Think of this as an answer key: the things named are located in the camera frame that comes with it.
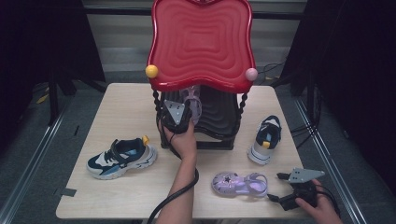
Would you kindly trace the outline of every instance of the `purple sandal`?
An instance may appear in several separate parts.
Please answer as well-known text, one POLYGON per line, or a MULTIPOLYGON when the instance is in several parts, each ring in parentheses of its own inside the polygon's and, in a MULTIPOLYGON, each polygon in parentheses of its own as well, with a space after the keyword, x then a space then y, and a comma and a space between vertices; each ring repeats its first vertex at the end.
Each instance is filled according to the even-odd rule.
POLYGON ((259 173, 240 177, 236 173, 223 172, 213 178, 212 188, 218 194, 225 196, 264 197, 267 195, 267 178, 259 173))

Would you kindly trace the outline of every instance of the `human hand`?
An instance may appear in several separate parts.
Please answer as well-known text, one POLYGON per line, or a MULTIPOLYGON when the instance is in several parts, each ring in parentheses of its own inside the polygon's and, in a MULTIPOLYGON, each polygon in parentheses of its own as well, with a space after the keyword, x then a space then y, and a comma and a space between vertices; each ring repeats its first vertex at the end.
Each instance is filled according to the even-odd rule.
MULTIPOLYGON (((161 121, 159 122, 159 130, 162 131, 161 121)), ((188 157, 196 158, 197 146, 194 135, 194 124, 192 120, 189 121, 189 128, 185 133, 175 134, 169 131, 166 127, 163 127, 166 139, 180 155, 183 160, 188 157)))
MULTIPOLYGON (((323 191, 323 188, 320 186, 320 182, 316 179, 313 179, 312 182, 317 186, 317 191, 323 191)), ((311 204, 307 203, 302 198, 296 198, 295 202, 305 210, 318 224, 342 224, 343 221, 340 217, 335 213, 334 207, 329 199, 323 195, 318 194, 317 196, 318 206, 313 207, 311 204)))

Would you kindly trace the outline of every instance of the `metal rail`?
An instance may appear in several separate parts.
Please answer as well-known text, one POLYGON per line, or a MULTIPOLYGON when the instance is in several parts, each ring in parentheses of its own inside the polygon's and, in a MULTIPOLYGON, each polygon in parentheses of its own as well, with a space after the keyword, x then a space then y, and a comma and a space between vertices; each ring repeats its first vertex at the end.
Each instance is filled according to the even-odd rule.
POLYGON ((45 154, 48 151, 50 143, 58 132, 58 129, 62 123, 64 118, 64 112, 69 107, 71 103, 71 97, 66 98, 66 102, 64 105, 63 110, 61 111, 59 117, 49 126, 40 141, 40 144, 35 150, 32 159, 30 159, 29 164, 26 166, 21 178, 18 180, 15 189, 9 194, 5 204, 3 205, 2 209, 0 210, 0 223, 1 224, 8 224, 11 223, 12 219, 14 218, 17 210, 21 204, 23 197, 26 194, 26 191, 29 189, 29 186, 35 177, 35 173, 40 166, 41 162, 44 159, 45 154))
POLYGON ((297 108, 300 112, 301 117, 304 120, 304 123, 311 133, 312 140, 314 141, 315 146, 317 147, 318 153, 322 158, 326 168, 329 171, 330 177, 337 188, 341 199, 346 206, 346 210, 348 211, 352 221, 357 224, 367 223, 366 219, 363 216, 363 213, 356 202, 355 198, 353 197, 351 191, 349 190, 347 183, 344 181, 344 178, 341 176, 340 171, 337 168, 334 160, 332 159, 332 155, 330 154, 329 150, 327 149, 326 145, 323 142, 318 130, 312 130, 309 117, 306 114, 306 108, 301 99, 295 101, 297 108))

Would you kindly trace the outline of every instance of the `red wavy tray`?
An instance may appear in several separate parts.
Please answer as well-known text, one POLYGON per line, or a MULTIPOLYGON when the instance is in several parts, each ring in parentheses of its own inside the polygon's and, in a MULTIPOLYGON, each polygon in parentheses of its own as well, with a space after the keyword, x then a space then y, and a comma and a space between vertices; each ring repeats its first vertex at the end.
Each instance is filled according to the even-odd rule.
POLYGON ((255 68, 250 46, 251 8, 246 0, 156 0, 154 38, 148 64, 157 91, 207 85, 220 91, 248 92, 255 68))

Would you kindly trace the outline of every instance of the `shoe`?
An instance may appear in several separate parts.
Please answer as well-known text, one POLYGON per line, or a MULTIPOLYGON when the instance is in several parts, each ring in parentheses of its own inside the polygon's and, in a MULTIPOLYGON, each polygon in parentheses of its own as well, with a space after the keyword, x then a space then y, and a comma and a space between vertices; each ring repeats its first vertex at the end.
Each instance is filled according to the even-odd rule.
POLYGON ((129 169, 142 169, 157 159, 157 149, 149 139, 115 140, 108 151, 92 157, 87 162, 90 174, 98 179, 115 179, 129 169))
POLYGON ((194 125, 198 123, 202 114, 202 104, 199 99, 200 89, 199 85, 195 85, 179 91, 180 96, 183 97, 184 103, 186 103, 187 100, 190 100, 190 110, 192 112, 191 119, 194 125))
POLYGON ((277 116, 263 120, 257 131, 253 146, 247 150, 248 157, 260 165, 267 164, 274 153, 274 148, 280 141, 280 121, 277 116))
POLYGON ((216 193, 227 197, 236 195, 265 197, 267 195, 267 178, 259 173, 241 177, 236 173, 223 172, 213 178, 212 188, 216 193))

